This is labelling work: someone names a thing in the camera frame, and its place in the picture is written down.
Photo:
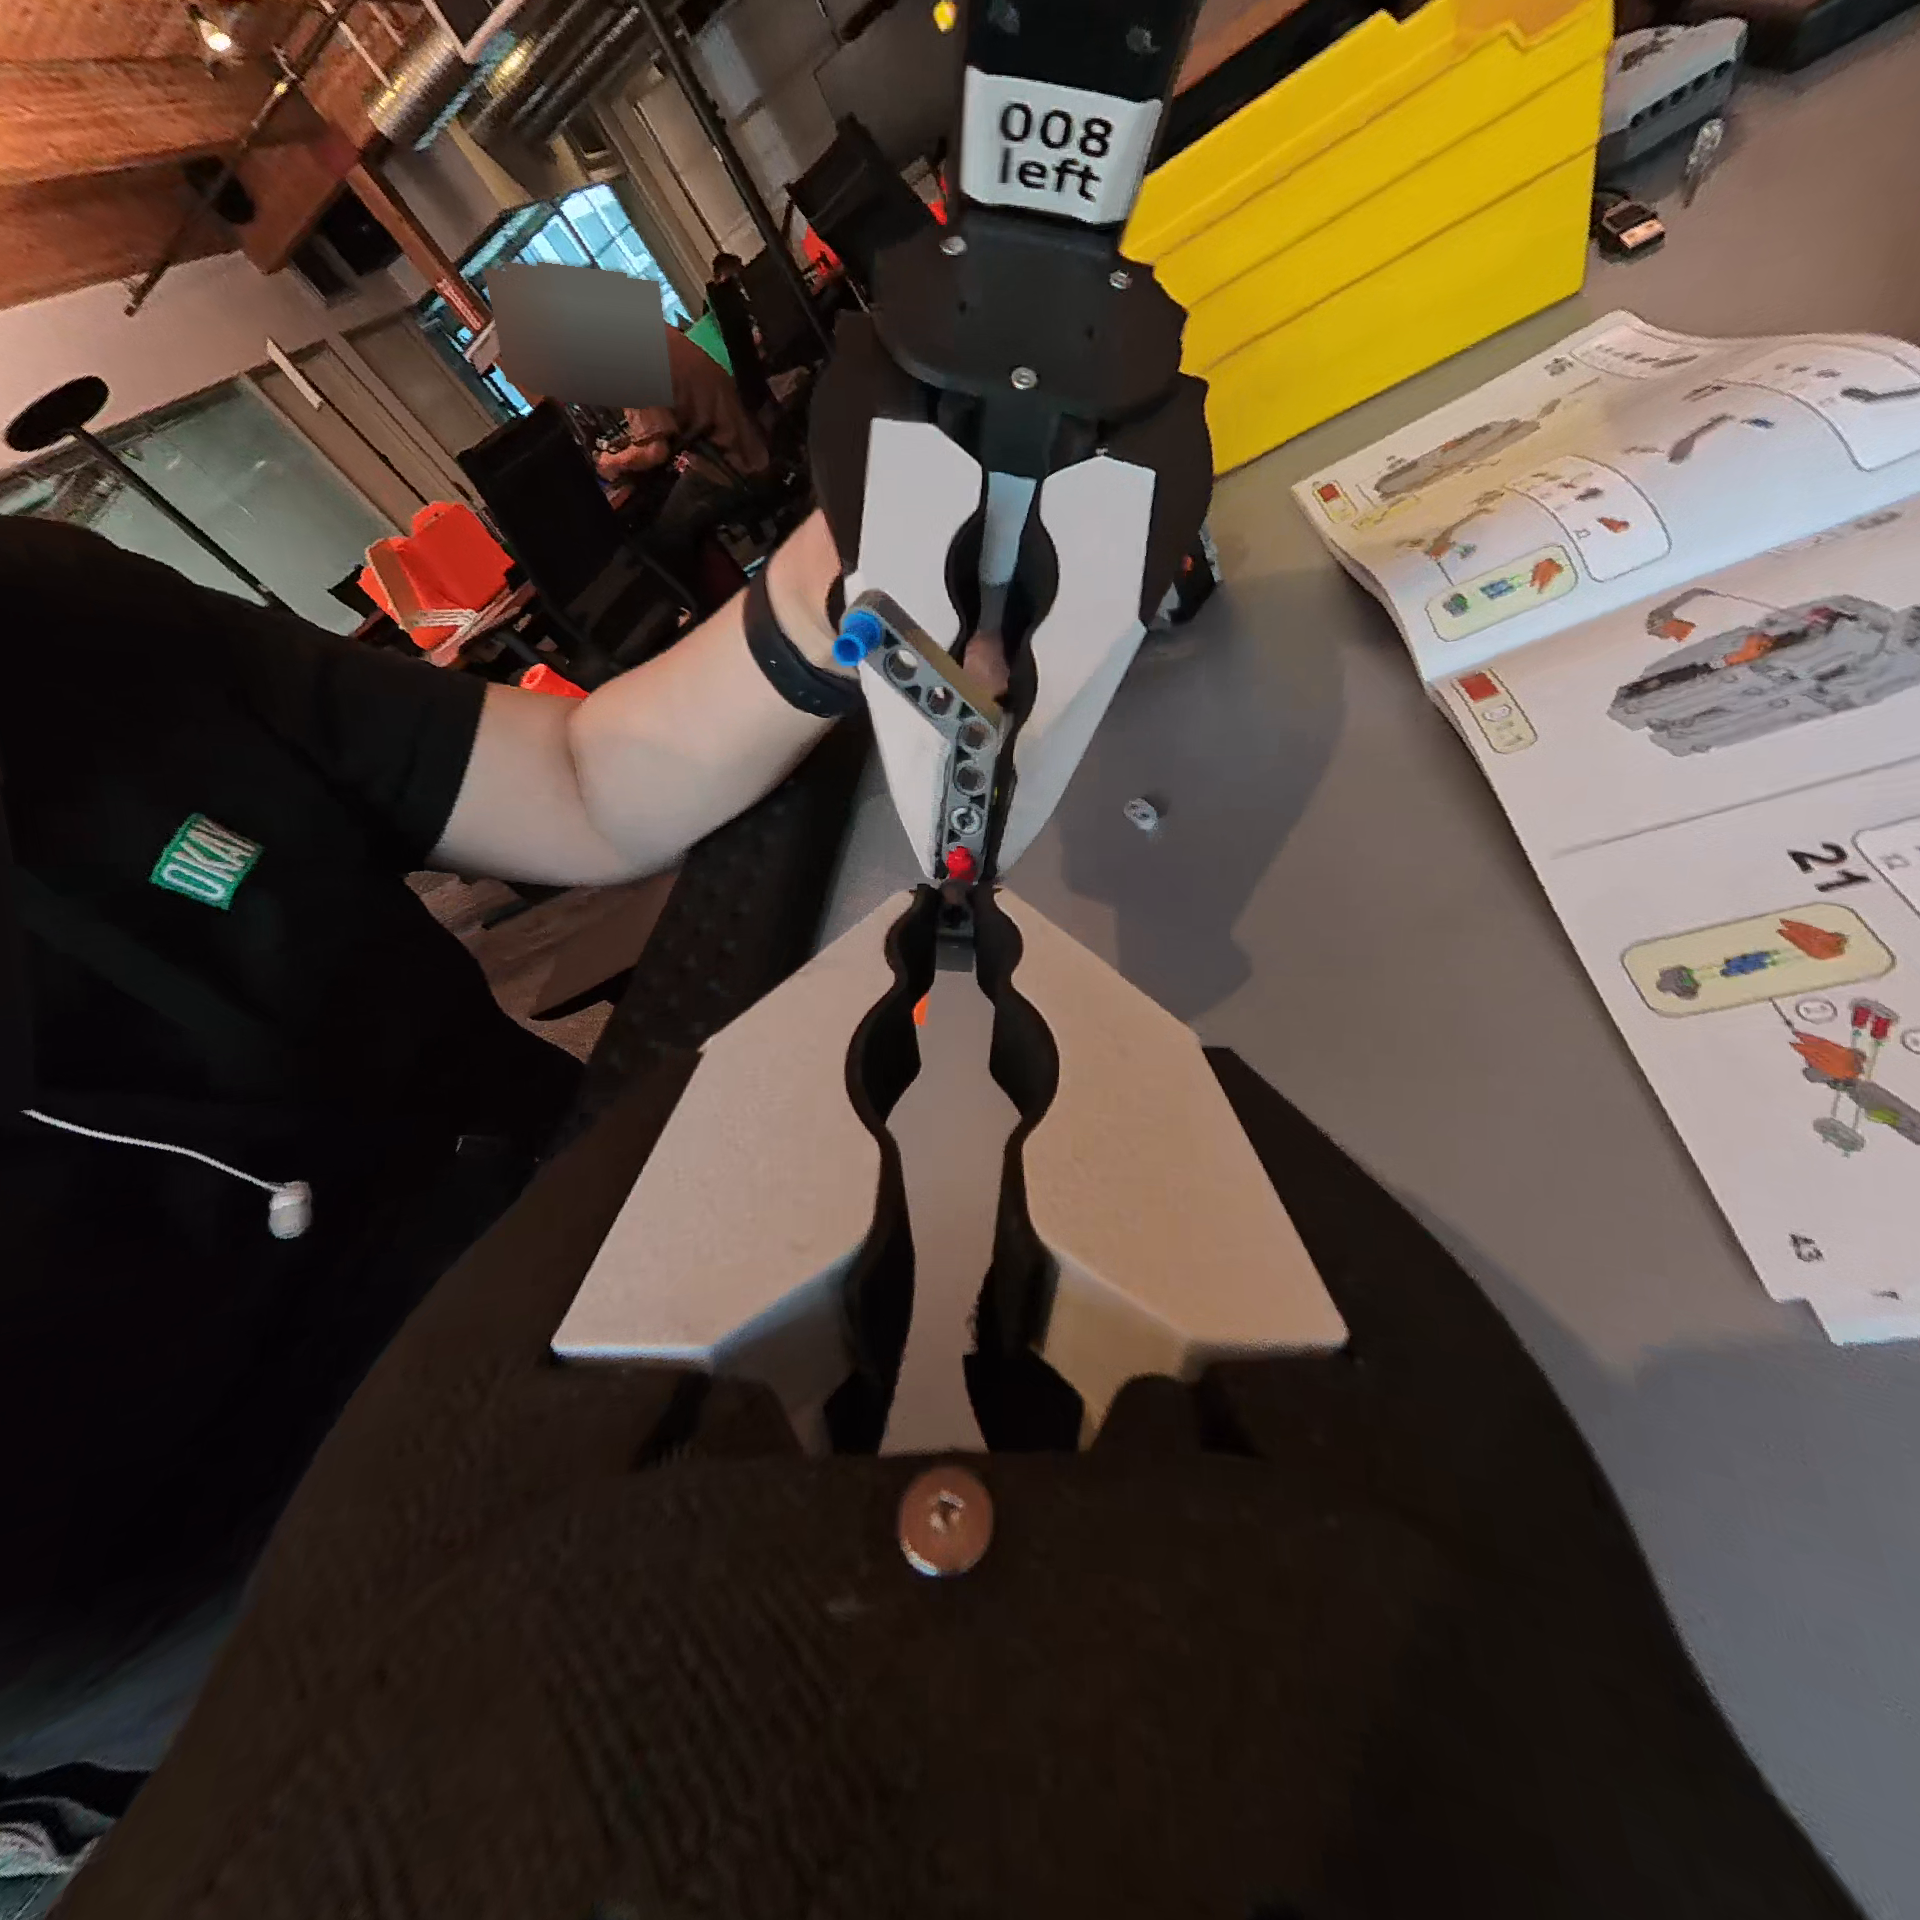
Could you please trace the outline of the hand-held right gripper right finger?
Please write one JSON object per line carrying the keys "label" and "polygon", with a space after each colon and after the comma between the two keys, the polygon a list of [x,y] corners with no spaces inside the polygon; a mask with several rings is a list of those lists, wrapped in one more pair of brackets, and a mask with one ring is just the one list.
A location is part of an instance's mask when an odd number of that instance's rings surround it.
{"label": "hand-held right gripper right finger", "polygon": [[1010,892],[976,896],[973,956],[1015,1109],[967,1356],[987,1449],[1081,1449],[1138,1379],[1340,1351],[1193,1032]]}

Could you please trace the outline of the orange bag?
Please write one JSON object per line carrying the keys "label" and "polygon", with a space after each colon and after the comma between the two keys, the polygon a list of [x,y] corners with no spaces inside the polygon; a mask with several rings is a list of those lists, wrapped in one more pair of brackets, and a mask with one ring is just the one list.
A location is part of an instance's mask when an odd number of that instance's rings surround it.
{"label": "orange bag", "polygon": [[404,535],[372,543],[359,591],[421,652],[467,636],[509,591],[512,555],[461,500],[428,504]]}

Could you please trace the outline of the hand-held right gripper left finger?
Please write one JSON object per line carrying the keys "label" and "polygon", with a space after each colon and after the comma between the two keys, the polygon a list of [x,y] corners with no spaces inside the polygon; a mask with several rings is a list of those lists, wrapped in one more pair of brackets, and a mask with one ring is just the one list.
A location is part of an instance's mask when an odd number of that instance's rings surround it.
{"label": "hand-held right gripper left finger", "polygon": [[717,1032],[552,1353],[765,1385],[811,1444],[879,1452],[917,1289],[892,1116],[931,985],[922,884]]}

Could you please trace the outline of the white drawstring toggle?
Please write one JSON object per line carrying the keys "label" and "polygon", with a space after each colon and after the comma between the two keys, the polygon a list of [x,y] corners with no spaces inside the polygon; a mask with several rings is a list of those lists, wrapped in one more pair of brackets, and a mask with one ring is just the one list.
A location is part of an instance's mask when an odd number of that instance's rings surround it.
{"label": "white drawstring toggle", "polygon": [[143,1154],[164,1156],[172,1161],[187,1161],[202,1169],[210,1169],[212,1173],[226,1177],[234,1184],[245,1184],[259,1193],[267,1195],[267,1227],[277,1242],[297,1242],[305,1237],[314,1226],[316,1201],[312,1184],[292,1180],[292,1183],[277,1183],[253,1176],[248,1169],[234,1165],[226,1160],[220,1160],[210,1152],[204,1152],[195,1145],[144,1139],[144,1136],[125,1136],[117,1131],[105,1131],[100,1128],[90,1128],[75,1121],[57,1119],[48,1112],[36,1109],[20,1109],[18,1116],[31,1121],[48,1131],[82,1139],[97,1145],[115,1145],[136,1149]]}

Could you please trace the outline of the orange claw piece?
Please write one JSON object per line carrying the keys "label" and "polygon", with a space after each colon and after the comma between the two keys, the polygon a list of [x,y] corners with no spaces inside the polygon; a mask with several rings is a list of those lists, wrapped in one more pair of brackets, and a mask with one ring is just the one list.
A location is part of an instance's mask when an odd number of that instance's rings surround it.
{"label": "orange claw piece", "polygon": [[898,935],[911,1018],[917,1037],[945,997],[976,985],[976,914],[967,890],[922,884],[911,899]]}

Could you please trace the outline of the person's left forearm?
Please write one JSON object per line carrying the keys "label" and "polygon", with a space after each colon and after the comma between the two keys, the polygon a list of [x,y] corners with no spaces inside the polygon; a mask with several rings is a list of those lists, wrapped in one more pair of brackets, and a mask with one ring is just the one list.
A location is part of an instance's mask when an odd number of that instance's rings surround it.
{"label": "person's left forearm", "polygon": [[712,623],[584,699],[487,691],[429,867],[552,887],[677,867],[827,733]]}

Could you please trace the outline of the black wristband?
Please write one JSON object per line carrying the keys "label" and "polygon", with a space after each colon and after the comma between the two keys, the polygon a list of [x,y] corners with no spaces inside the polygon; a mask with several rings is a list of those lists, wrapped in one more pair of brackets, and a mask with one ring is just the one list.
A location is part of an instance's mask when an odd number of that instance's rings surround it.
{"label": "black wristband", "polygon": [[788,708],[837,724],[867,704],[858,680],[810,660],[783,627],[765,567],[741,597],[741,625],[751,659]]}

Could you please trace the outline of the person's black shirt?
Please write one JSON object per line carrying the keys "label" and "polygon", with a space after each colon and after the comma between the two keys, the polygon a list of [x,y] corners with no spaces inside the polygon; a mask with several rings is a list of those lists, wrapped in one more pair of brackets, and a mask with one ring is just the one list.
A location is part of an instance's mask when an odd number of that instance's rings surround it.
{"label": "person's black shirt", "polygon": [[[412,879],[482,682],[5,516],[5,1776],[146,1771],[578,1064]],[[36,1109],[306,1183],[55,1135]]]}

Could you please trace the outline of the person's blue jeans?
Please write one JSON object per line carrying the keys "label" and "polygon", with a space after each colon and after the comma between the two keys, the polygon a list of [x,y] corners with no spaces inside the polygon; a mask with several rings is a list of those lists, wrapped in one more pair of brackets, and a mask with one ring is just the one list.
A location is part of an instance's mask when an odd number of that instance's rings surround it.
{"label": "person's blue jeans", "polygon": [[125,1815],[144,1775],[93,1765],[2,1778],[2,1916],[47,1916],[103,1836]]}

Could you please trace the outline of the grey battery box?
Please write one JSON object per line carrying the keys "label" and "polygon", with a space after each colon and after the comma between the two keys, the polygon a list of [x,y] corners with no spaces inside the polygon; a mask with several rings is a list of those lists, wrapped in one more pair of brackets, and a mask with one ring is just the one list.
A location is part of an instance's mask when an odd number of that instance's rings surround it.
{"label": "grey battery box", "polygon": [[1724,114],[1745,66],[1747,23],[1714,16],[1624,32],[1604,63],[1596,167],[1613,171]]}

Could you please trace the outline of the grey bent beam with pins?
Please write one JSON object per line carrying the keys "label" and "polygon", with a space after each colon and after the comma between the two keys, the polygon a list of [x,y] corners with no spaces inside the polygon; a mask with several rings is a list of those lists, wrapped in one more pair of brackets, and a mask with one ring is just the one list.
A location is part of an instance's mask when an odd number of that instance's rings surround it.
{"label": "grey bent beam with pins", "polygon": [[987,683],[879,591],[848,601],[834,660],[855,669],[881,768],[924,880],[962,890],[980,883],[1010,731]]}

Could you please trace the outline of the person's left hand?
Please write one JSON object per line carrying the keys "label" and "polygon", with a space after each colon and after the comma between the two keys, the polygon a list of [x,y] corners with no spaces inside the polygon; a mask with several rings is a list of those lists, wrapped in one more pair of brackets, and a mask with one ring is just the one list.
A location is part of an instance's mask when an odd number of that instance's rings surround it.
{"label": "person's left hand", "polygon": [[763,578],[783,631],[808,652],[831,652],[847,603],[847,564],[824,511],[783,539]]}

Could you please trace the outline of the yellow storage bin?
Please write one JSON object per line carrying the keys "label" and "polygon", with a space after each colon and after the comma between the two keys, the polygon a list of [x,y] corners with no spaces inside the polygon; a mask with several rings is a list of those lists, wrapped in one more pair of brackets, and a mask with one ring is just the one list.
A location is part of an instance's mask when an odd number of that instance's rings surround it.
{"label": "yellow storage bin", "polygon": [[1613,26],[1375,8],[1148,173],[1120,249],[1187,311],[1217,474],[1578,292]]}

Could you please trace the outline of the open instruction booklet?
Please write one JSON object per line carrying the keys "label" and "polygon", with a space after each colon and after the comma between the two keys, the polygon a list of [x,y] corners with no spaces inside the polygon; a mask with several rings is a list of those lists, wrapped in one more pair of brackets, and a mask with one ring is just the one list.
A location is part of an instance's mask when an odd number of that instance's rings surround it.
{"label": "open instruction booklet", "polygon": [[1764,1292],[1915,1343],[1915,345],[1624,311],[1293,493]]}

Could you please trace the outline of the grey desk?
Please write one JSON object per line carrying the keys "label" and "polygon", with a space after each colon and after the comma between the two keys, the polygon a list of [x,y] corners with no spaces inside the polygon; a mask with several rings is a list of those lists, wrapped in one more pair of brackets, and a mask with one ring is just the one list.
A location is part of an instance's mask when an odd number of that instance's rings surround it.
{"label": "grey desk", "polygon": [[[1741,88],[1667,247],[1217,484],[1225,583],[1148,645],[1015,890],[1336,1139],[1586,1433],[1748,1753],[1915,1916],[1915,1347],[1773,1304],[1503,810],[1291,487],[1625,307],[1915,339],[1915,16]],[[1149,799],[1164,831],[1123,804]]]}

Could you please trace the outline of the black round-top stand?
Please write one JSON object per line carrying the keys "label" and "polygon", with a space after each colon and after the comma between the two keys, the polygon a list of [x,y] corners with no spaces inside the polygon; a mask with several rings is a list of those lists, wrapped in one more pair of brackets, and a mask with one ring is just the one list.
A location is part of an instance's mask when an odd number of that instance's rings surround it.
{"label": "black round-top stand", "polygon": [[173,500],[143,476],[119,450],[91,432],[91,424],[105,410],[111,389],[99,376],[81,376],[39,396],[23,408],[5,427],[5,442],[18,452],[44,452],[61,442],[82,444],[93,458],[117,471],[133,492],[144,497],[160,516],[173,523],[195,546],[215,559],[253,600],[273,611],[292,613],[251,567],[240,562],[224,545],[193,522]]}

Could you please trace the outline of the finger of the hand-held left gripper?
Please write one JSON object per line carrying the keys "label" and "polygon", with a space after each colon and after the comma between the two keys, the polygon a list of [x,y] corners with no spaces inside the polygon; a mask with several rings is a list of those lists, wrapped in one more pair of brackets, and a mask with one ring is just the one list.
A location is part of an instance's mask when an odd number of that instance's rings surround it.
{"label": "finger of the hand-held left gripper", "polygon": [[1145,636],[1145,538],[1157,479],[1095,455],[1048,481],[989,474],[987,680],[999,754],[996,874],[1049,824]]}
{"label": "finger of the hand-held left gripper", "polygon": [[888,592],[955,659],[962,617],[948,560],[984,490],[973,455],[936,424],[874,420],[848,601],[867,591]]}

